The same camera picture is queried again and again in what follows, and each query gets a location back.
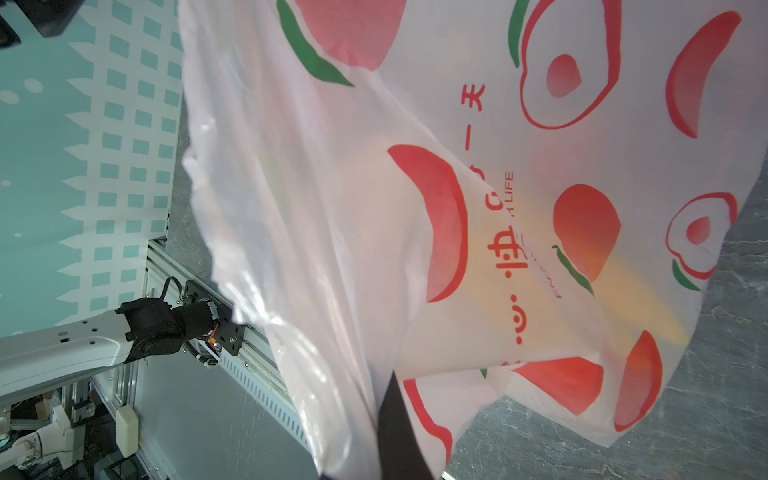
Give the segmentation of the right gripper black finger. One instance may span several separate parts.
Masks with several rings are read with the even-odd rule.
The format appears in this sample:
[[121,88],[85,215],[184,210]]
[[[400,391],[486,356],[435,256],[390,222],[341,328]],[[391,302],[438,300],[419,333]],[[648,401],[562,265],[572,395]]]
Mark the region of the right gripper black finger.
[[384,480],[432,480],[392,374],[378,413],[378,452]]

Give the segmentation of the pink printed plastic bag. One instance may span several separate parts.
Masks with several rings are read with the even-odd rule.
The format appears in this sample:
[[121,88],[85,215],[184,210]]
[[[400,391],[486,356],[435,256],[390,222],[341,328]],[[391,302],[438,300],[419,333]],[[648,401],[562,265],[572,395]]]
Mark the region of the pink printed plastic bag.
[[610,446],[767,149],[763,1],[182,1],[192,205],[320,474],[510,398]]

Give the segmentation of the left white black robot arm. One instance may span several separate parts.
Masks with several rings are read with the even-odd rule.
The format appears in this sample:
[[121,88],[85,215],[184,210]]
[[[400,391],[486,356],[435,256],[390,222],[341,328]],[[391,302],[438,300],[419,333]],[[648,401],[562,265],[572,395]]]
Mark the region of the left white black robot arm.
[[171,355],[212,332],[219,315],[207,299],[171,307],[145,297],[87,320],[1,339],[1,405],[150,356]]

